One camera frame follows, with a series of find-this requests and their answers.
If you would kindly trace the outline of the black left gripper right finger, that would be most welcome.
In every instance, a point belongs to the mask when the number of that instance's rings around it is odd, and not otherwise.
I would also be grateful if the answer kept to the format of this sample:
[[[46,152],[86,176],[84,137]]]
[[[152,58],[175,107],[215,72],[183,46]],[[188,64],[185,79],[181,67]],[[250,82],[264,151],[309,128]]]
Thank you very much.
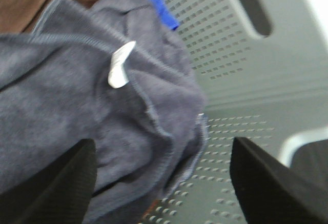
[[[247,223],[327,223],[327,191],[248,138],[233,140],[230,178]]]

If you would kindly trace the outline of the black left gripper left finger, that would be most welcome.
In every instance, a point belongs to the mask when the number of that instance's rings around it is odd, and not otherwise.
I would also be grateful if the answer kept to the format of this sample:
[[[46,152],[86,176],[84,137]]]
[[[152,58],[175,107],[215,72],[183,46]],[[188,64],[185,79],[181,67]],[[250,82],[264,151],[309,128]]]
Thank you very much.
[[[1,223],[82,223],[97,178],[95,142],[82,139],[1,194]]]

